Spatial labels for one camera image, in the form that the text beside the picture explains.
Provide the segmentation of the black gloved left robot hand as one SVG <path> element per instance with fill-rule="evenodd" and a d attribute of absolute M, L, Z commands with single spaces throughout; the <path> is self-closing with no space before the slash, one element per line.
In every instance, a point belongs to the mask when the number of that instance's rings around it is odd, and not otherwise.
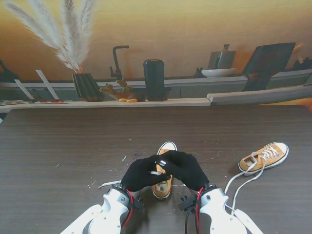
<path fill-rule="evenodd" d="M 121 187 L 130 192 L 137 192 L 145 187 L 169 180 L 171 178 L 169 174 L 150 174 L 150 172 L 156 171 L 156 161 L 158 159 L 159 155 L 152 155 L 135 160 L 122 178 Z"/>

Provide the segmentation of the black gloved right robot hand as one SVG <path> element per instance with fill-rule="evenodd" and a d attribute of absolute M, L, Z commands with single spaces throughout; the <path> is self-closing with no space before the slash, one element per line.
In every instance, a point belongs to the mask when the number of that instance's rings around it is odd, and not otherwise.
<path fill-rule="evenodd" d="M 191 190 L 200 191 L 209 185 L 207 176 L 191 154 L 169 150 L 160 155 L 159 165 Z"/>

